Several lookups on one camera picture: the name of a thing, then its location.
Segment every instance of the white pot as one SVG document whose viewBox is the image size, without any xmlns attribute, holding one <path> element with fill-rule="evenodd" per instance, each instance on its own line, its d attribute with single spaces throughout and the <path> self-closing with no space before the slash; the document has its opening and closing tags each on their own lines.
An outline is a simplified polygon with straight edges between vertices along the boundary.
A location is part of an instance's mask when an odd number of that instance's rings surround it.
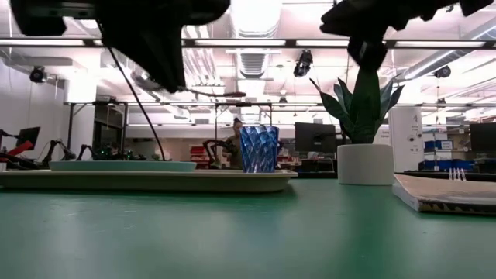
<svg viewBox="0 0 496 279">
<path fill-rule="evenodd" d="M 340 184 L 392 185 L 393 149 L 386 144 L 348 144 L 338 147 Z"/>
</svg>

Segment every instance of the blue glass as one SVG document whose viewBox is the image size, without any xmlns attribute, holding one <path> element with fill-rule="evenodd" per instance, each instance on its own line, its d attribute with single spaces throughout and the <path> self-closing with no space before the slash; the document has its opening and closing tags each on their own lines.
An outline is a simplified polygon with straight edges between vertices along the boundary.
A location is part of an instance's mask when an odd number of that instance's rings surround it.
<svg viewBox="0 0 496 279">
<path fill-rule="evenodd" d="M 273 173 L 277 164 L 279 128 L 245 126 L 241 128 L 241 156 L 245 173 Z"/>
</svg>

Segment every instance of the table surface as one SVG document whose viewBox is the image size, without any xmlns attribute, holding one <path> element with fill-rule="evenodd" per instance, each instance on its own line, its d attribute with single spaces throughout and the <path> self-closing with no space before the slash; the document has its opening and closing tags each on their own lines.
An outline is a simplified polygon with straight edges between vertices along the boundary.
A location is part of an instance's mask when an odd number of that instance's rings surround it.
<svg viewBox="0 0 496 279">
<path fill-rule="evenodd" d="M 496 219 L 419 214 L 391 187 L 265 195 L 0 192 L 9 279 L 491 278 Z"/>
</svg>

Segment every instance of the light blue plate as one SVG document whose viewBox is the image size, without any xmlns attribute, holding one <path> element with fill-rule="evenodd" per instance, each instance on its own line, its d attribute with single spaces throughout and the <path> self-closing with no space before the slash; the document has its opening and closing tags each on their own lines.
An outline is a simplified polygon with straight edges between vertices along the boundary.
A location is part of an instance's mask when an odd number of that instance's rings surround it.
<svg viewBox="0 0 496 279">
<path fill-rule="evenodd" d="M 163 161 L 54 161 L 50 162 L 52 171 L 180 171 L 192 172 L 194 162 Z"/>
</svg>

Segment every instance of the potted plant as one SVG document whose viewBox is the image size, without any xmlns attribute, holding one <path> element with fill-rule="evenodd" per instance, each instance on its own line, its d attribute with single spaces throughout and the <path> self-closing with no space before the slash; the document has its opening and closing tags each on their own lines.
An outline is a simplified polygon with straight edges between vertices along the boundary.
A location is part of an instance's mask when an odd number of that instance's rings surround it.
<svg viewBox="0 0 496 279">
<path fill-rule="evenodd" d="M 393 93 L 391 79 L 379 87 L 377 72 L 360 68 L 353 93 L 338 79 L 334 85 L 337 100 L 319 90 L 325 110 L 339 120 L 350 145 L 338 147 L 338 180 L 341 184 L 391 185 L 394 182 L 393 150 L 385 144 L 372 144 L 386 113 L 398 102 L 403 86 Z"/>
</svg>

